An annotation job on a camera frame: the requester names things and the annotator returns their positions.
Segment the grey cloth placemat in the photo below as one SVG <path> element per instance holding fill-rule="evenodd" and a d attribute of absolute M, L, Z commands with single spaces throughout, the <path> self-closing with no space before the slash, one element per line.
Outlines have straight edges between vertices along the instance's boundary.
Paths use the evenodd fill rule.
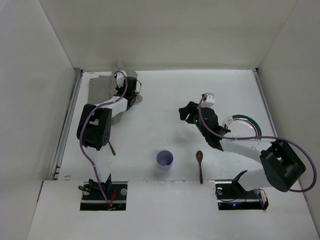
<path fill-rule="evenodd" d="M 112 67 L 111 76 L 99 75 L 96 78 L 91 78 L 89 81 L 88 104 L 98 105 L 109 101 L 116 93 L 117 81 L 114 77 L 114 72 L 122 71 L 127 77 L 138 78 L 138 73 L 132 69 L 124 67 L 124 65 L 117 61 Z"/>

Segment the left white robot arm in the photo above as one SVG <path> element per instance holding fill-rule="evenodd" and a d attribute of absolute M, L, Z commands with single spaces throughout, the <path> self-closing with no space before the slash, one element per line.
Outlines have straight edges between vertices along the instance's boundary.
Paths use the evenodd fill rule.
<path fill-rule="evenodd" d="M 86 148 L 100 151 L 108 144 L 111 137 L 112 120 L 114 117 L 128 111 L 137 102 L 140 94 L 141 82 L 137 77 L 120 76 L 115 74 L 115 94 L 101 103 L 87 103 L 83 106 L 77 127 L 76 137 L 79 141 L 80 151 L 93 168 L 94 176 L 98 184 L 102 184 L 98 166 Z"/>

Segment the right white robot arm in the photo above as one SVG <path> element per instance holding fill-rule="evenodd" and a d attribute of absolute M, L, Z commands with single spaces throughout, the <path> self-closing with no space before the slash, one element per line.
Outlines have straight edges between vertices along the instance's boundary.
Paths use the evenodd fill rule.
<path fill-rule="evenodd" d="M 240 140 L 232 136 L 231 130 L 219 125 L 218 116 L 212 108 L 198 107 L 193 101 L 179 108 L 178 112 L 182 121 L 196 125 L 213 149 L 236 153 L 260 163 L 267 182 L 281 192 L 288 192 L 306 171 L 304 163 L 283 140 Z"/>

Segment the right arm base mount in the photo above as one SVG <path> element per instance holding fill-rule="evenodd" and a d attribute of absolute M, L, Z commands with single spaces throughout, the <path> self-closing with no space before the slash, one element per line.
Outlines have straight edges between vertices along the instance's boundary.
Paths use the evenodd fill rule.
<path fill-rule="evenodd" d="M 264 189 L 245 190 L 239 183 L 247 171 L 240 172 L 233 179 L 216 180 L 215 196 L 220 211 L 262 210 L 269 206 L 268 196 Z"/>

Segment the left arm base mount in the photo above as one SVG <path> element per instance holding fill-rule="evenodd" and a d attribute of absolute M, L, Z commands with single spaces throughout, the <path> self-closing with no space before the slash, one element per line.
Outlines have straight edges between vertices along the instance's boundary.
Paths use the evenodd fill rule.
<path fill-rule="evenodd" d="M 81 211 L 125 211 L 127 207 L 128 182 L 111 181 L 99 184 L 89 179 L 83 185 L 78 186 L 82 192 L 80 201 Z"/>

